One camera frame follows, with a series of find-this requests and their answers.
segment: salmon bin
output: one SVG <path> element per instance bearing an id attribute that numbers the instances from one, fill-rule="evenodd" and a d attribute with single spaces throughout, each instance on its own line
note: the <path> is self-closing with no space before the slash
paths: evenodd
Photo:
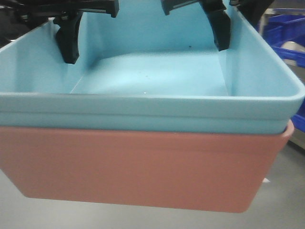
<path id="1" fill-rule="evenodd" d="M 159 0 L 84 12 L 75 64 L 52 21 L 0 49 L 2 171 L 31 198 L 247 210 L 305 88 L 228 2 L 220 52 L 199 3 Z"/>

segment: black object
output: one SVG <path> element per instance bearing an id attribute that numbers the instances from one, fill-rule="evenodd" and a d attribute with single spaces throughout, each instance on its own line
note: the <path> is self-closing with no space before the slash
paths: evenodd
<path id="1" fill-rule="evenodd" d="M 214 43 L 219 51 L 230 46 L 231 20 L 224 12 L 226 7 L 222 0 L 161 0 L 163 11 L 166 15 L 171 10 L 199 2 L 206 13 L 214 35 Z"/>
<path id="2" fill-rule="evenodd" d="M 230 0 L 230 5 L 238 10 L 253 25 L 256 26 L 266 9 L 274 0 Z"/>
<path id="3" fill-rule="evenodd" d="M 110 14 L 119 11 L 118 0 L 0 0 L 0 5 L 14 10 L 18 22 L 29 28 L 40 25 L 49 17 L 60 26 L 56 41 L 66 63 L 74 64 L 78 57 L 78 33 L 83 11 Z"/>

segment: bin floor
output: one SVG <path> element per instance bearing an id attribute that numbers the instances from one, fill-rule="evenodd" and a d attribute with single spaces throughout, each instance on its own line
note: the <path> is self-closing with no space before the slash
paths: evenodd
<path id="1" fill-rule="evenodd" d="M 104 58 L 73 94 L 228 96 L 217 52 L 147 52 Z"/>

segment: concrete floor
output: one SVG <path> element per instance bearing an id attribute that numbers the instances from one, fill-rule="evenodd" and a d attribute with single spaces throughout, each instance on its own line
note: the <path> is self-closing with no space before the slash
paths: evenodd
<path id="1" fill-rule="evenodd" d="M 305 151 L 287 145 L 242 214 L 31 199 L 0 170 L 1 229 L 304 229 Z"/>

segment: blue storage bin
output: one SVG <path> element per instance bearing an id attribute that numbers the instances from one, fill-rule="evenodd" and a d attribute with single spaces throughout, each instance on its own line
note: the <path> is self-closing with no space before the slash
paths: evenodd
<path id="1" fill-rule="evenodd" d="M 264 28 L 263 38 L 270 45 L 277 44 L 283 40 L 282 30 L 283 30 L 282 26 L 274 27 L 267 25 Z"/>
<path id="2" fill-rule="evenodd" d="M 299 129 L 302 132 L 305 132 L 305 117 L 301 115 L 294 115 L 291 118 L 292 122 L 294 123 L 295 128 Z"/>
<path id="3" fill-rule="evenodd" d="M 278 42 L 276 44 L 271 45 L 271 47 L 282 59 L 296 61 L 297 66 L 305 68 L 305 52 L 298 52 L 281 48 L 286 41 L 287 40 Z M 305 46 L 305 35 L 291 38 L 289 39 L 289 41 L 296 42 L 300 45 Z"/>
<path id="4" fill-rule="evenodd" d="M 305 34 L 305 16 L 303 15 L 278 15 L 269 19 L 267 29 L 281 26 L 281 40 Z"/>
<path id="5" fill-rule="evenodd" d="M 35 29 L 0 50 L 0 125 L 283 132 L 304 85 L 229 8 L 223 52 L 198 3 L 169 16 L 159 0 L 122 0 L 116 19 L 85 13 L 75 65 L 62 60 L 56 25 Z"/>

